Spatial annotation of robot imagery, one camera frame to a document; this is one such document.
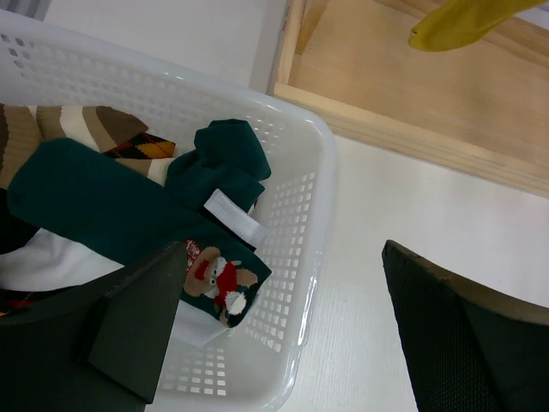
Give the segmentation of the mustard yellow sock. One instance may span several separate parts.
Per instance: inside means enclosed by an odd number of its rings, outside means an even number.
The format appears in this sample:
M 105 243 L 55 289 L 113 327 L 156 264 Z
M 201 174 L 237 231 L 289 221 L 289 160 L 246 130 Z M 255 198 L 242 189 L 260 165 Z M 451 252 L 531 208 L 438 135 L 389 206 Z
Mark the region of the mustard yellow sock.
M 408 44 L 423 52 L 455 50 L 473 44 L 514 15 L 543 3 L 539 0 L 446 1 L 411 29 Z

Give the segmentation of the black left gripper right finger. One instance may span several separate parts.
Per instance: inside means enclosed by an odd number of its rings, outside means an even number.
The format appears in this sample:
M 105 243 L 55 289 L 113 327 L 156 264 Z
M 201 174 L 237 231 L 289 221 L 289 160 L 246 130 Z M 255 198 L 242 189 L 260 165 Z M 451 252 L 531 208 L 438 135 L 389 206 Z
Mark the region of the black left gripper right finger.
M 546 411 L 548 310 L 389 240 L 383 270 L 420 411 Z

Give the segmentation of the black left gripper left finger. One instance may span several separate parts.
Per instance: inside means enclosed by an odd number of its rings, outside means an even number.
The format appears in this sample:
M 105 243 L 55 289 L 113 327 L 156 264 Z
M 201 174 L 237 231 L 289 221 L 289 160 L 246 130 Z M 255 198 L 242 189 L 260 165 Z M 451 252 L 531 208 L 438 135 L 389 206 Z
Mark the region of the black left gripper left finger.
M 3 411 L 143 411 L 154 400 L 187 255 L 171 243 L 1 318 Z

